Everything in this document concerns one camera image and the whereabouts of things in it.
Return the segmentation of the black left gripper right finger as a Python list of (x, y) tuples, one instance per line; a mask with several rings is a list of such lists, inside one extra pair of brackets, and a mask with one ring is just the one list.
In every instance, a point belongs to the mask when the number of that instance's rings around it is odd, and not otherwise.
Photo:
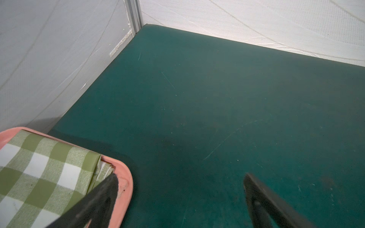
[(304, 216), (251, 173), (245, 174), (244, 190), (248, 212), (255, 228), (314, 228)]

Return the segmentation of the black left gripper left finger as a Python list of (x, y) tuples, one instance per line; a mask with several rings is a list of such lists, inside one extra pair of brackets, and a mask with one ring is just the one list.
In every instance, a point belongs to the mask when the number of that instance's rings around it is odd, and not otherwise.
[(109, 175), (64, 215), (48, 225), (49, 228), (107, 228), (118, 193), (118, 179)]

